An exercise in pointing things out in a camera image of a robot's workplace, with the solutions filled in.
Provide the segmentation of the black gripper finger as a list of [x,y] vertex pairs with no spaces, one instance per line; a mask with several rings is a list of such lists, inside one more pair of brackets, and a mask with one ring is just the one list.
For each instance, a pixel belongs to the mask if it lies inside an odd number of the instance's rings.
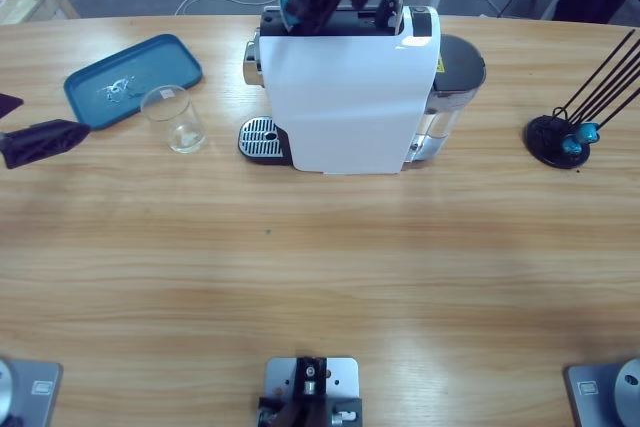
[[0,94],[0,118],[4,118],[20,106],[24,101],[21,98],[8,94]]
[[82,143],[91,132],[84,123],[50,120],[2,134],[2,156],[8,169],[66,153]]

